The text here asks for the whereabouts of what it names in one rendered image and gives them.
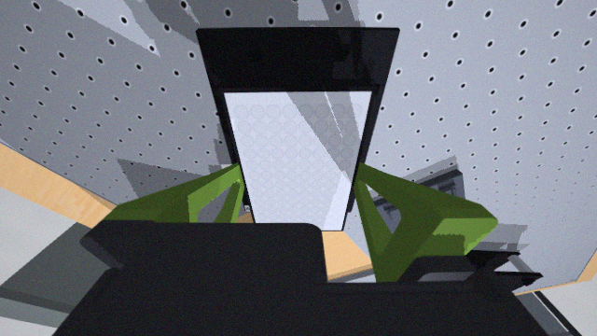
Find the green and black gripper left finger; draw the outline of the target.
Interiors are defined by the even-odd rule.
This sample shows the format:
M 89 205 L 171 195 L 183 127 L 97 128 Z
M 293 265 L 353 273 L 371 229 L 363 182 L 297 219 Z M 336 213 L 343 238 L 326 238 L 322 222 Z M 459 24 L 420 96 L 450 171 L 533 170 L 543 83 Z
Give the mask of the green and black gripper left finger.
M 238 162 L 212 174 L 119 204 L 102 220 L 199 223 L 200 210 L 229 186 L 229 194 L 214 223 L 237 223 L 244 192 Z

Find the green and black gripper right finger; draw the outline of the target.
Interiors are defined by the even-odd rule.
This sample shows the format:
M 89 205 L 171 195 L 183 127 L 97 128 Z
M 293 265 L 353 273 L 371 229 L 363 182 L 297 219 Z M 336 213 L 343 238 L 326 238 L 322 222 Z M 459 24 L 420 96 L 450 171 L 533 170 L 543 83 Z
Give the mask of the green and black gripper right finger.
M 401 220 L 394 234 L 378 212 L 367 185 L 399 210 Z M 354 196 L 376 282 L 396 282 L 418 257 L 465 256 L 498 224 L 480 203 L 389 175 L 362 162 Z

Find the grey flat base plate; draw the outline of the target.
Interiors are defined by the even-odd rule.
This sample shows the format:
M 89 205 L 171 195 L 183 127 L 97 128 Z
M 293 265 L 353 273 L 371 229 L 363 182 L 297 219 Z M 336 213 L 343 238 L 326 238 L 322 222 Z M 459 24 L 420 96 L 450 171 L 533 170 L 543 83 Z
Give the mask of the grey flat base plate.
M 0 144 L 118 205 L 231 164 L 196 35 L 398 27 L 365 164 L 458 169 L 472 250 L 578 280 L 597 251 L 597 0 L 0 0 Z

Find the black rectangular frame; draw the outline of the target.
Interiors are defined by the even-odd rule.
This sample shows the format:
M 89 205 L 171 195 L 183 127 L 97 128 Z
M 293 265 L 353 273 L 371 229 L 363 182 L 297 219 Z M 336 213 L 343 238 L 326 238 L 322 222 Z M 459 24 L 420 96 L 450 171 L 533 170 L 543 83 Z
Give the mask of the black rectangular frame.
M 399 33 L 398 27 L 198 28 L 231 163 L 237 158 L 219 91 L 222 81 L 372 78 L 377 89 L 360 159 L 365 163 Z

